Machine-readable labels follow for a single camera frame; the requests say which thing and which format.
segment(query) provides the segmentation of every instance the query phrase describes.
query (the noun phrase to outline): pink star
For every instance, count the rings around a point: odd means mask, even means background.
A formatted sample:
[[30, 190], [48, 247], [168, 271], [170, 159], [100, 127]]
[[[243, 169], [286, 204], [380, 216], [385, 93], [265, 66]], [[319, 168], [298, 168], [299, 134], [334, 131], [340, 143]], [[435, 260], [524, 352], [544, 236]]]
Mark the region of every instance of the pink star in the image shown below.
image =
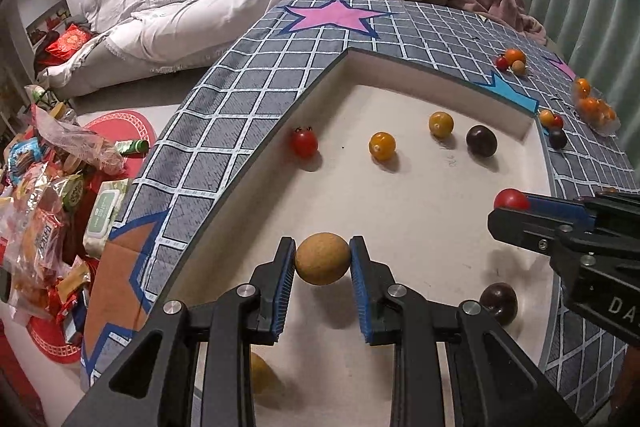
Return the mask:
[[575, 80], [575, 77], [577, 75], [574, 73], [574, 70], [572, 70], [567, 64], [565, 64], [564, 60], [558, 57], [558, 55], [555, 55], [555, 56], [556, 56], [555, 59], [549, 58], [549, 57], [545, 57], [545, 58], [546, 60], [551, 62], [552, 65], [554, 65], [556, 68], [562, 71], [562, 73], [568, 76], [571, 80]]
[[344, 0], [331, 0], [315, 8], [285, 6], [284, 9], [298, 17], [298, 20], [283, 28], [281, 33], [293, 33], [309, 28], [318, 28], [318, 26], [335, 26], [377, 38], [378, 34], [366, 19], [391, 15], [389, 12], [353, 8]]

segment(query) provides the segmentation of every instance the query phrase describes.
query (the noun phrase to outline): floor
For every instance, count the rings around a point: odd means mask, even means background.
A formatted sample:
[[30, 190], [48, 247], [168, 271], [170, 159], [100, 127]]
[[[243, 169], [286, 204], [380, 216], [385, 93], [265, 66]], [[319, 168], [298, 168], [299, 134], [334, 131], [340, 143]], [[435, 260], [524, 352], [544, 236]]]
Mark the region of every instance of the floor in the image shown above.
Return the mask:
[[[78, 121], [86, 124], [106, 112], [131, 109], [144, 115], [158, 135], [207, 69], [144, 78], [76, 98], [73, 102], [78, 112]], [[60, 427], [82, 397], [79, 386], [80, 364], [62, 365], [47, 359], [35, 346], [23, 325], [12, 320], [9, 306], [2, 302], [0, 319], [23, 371], [40, 395], [48, 427]]]

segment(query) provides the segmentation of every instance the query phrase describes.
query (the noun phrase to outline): red placemat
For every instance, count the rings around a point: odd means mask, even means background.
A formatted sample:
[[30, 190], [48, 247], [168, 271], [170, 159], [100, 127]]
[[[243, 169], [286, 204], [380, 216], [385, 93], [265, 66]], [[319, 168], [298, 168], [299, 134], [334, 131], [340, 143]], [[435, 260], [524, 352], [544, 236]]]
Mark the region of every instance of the red placemat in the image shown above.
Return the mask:
[[[156, 133], [149, 121], [136, 111], [111, 111], [92, 120], [84, 127], [111, 141], [147, 140], [149, 147], [156, 142]], [[144, 156], [127, 158], [125, 170], [129, 178], [135, 178], [142, 167]]]
[[[112, 111], [92, 120], [84, 127], [111, 141], [147, 140], [149, 147], [156, 142], [154, 128], [144, 116], [136, 111]], [[129, 178], [136, 177], [143, 161], [144, 156], [142, 155], [127, 158], [125, 170]], [[58, 363], [74, 363], [80, 360], [80, 348], [65, 343], [62, 328], [54, 320], [47, 321], [31, 317], [27, 330], [38, 349], [48, 359]]]

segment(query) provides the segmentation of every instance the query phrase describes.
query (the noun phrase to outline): grid pattern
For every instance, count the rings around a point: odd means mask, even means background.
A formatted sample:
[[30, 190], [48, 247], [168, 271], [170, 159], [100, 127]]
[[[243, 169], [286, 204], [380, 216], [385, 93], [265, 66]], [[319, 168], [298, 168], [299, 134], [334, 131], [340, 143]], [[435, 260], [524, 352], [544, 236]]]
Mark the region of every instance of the grid pattern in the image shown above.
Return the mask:
[[[328, 1], [284, 0], [281, 5], [310, 7]], [[295, 17], [275, 7], [210, 68], [172, 116], [132, 182], [115, 225], [168, 211], [138, 277], [149, 305], [239, 168], [294, 100], [347, 48], [404, 58], [489, 84], [497, 73], [494, 58], [507, 47], [519, 47], [527, 54], [527, 76], [499, 74], [514, 90], [564, 119], [569, 144], [562, 153], [549, 149], [557, 195], [572, 199], [601, 187], [636, 190], [632, 168], [616, 140], [595, 136], [575, 114], [570, 81], [551, 63], [556, 57], [548, 50], [468, 12], [394, 0], [347, 1], [391, 13], [370, 20], [377, 39], [328, 26], [281, 34]], [[554, 336], [548, 339], [548, 360], [540, 366], [586, 417], [609, 394], [624, 346], [560, 302], [550, 321]], [[114, 344], [126, 342], [110, 335], [110, 354], [98, 357], [91, 380], [121, 349], [113, 349]]]

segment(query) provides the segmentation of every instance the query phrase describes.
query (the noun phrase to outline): bolt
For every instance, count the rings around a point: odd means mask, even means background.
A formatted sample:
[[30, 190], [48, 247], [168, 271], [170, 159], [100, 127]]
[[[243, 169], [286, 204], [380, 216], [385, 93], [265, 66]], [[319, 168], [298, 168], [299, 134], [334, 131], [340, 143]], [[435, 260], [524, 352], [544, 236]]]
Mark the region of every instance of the bolt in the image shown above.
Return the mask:
[[596, 258], [590, 253], [586, 253], [580, 257], [580, 264], [582, 264], [582, 266], [593, 266], [596, 264]]
[[252, 284], [241, 284], [238, 286], [236, 293], [241, 297], [251, 297], [255, 293], [255, 286]]
[[162, 306], [162, 309], [167, 315], [175, 315], [182, 309], [182, 303], [180, 301], [167, 301]]
[[476, 301], [466, 301], [462, 304], [462, 311], [467, 315], [478, 315], [482, 311], [482, 306]]
[[386, 291], [392, 297], [404, 297], [406, 295], [406, 288], [401, 284], [392, 284]]

